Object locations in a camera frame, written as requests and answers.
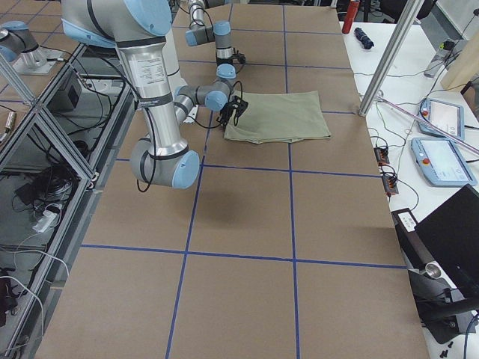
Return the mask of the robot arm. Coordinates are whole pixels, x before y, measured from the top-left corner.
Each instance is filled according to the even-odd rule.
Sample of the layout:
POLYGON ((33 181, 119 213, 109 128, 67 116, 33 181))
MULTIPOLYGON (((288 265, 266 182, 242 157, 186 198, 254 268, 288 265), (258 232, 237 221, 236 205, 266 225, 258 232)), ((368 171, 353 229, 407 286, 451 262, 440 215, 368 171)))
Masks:
POLYGON ((227 111, 234 98, 234 66, 218 65, 210 85, 187 85, 179 72, 167 1, 63 1, 61 9, 68 37, 118 54, 148 128, 130 159, 137 180, 191 186, 200 159, 181 136, 180 125, 197 105, 227 111))
POLYGON ((189 30, 185 33, 188 46, 215 43, 216 63, 232 64, 234 48, 231 42, 231 25, 228 21, 213 23, 207 9, 223 6, 229 1, 188 1, 189 30))

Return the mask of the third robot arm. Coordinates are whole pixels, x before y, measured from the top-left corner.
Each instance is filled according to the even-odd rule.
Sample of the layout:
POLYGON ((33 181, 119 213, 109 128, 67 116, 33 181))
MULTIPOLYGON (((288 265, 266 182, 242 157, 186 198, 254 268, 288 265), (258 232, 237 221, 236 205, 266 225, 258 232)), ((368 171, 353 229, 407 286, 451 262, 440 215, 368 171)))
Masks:
POLYGON ((19 20, 1 24, 1 55, 8 62, 16 60, 22 53, 37 50, 38 42, 29 27, 19 20))

